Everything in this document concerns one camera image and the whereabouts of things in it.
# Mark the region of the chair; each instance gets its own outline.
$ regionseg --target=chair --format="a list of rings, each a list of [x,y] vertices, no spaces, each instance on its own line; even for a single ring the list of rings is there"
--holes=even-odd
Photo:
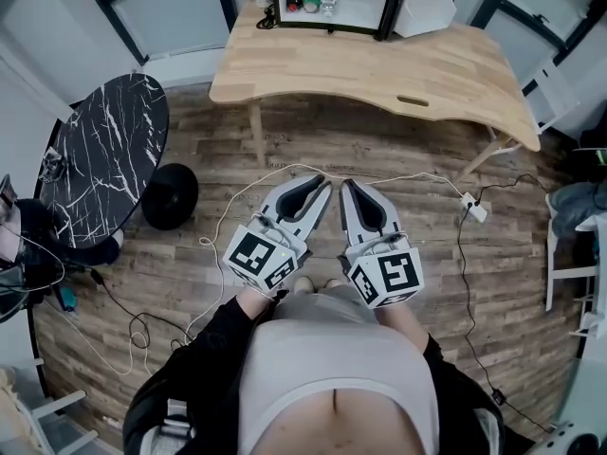
[[[541,135],[544,130],[550,128],[559,119],[573,111],[573,109],[579,105],[579,100],[573,93],[573,90],[569,86],[567,80],[554,65],[552,59],[548,59],[542,67],[533,76],[533,81],[538,85],[538,88],[545,97],[550,110],[552,111],[553,118],[547,121],[544,125],[539,126],[536,124],[536,132]],[[492,138],[495,138],[493,130],[488,127],[489,134]],[[521,148],[521,144],[517,144],[514,147],[501,148],[493,152],[492,155],[507,154],[514,152]]]
[[[38,358],[14,367],[25,368],[30,366],[40,366],[41,364],[44,364],[44,361],[43,359]],[[76,401],[85,398],[86,393],[84,391],[73,392],[68,396],[65,396],[56,401],[51,401],[35,409],[31,409],[30,407],[26,406],[26,404],[19,398],[19,396],[12,392],[10,389],[5,388],[5,391],[8,393],[9,397],[12,398],[14,407],[16,407],[18,411],[22,414],[21,419],[29,424],[31,431],[33,432],[37,442],[40,444],[42,452],[45,455],[69,455],[70,453],[74,453],[76,450],[82,448],[89,442],[92,442],[98,436],[97,431],[88,431],[71,444],[64,446],[59,451],[55,451],[55,449],[53,449],[53,447],[48,442],[48,439],[43,430],[43,424],[41,423],[43,418],[45,418],[49,414],[55,413],[58,410],[62,410],[63,408],[75,403]]]
[[[548,289],[546,293],[546,312],[552,308],[553,287],[555,280],[567,278],[587,278],[586,295],[576,299],[582,303],[579,328],[570,332],[573,336],[601,337],[607,333],[607,262],[600,260],[600,255],[607,252],[607,213],[595,214],[580,223],[576,231],[594,231],[598,237],[598,265],[581,268],[554,269],[554,253],[559,238],[552,230],[552,219],[548,223]],[[589,292],[590,278],[596,278],[594,292]],[[592,309],[586,312],[586,304],[591,302]]]

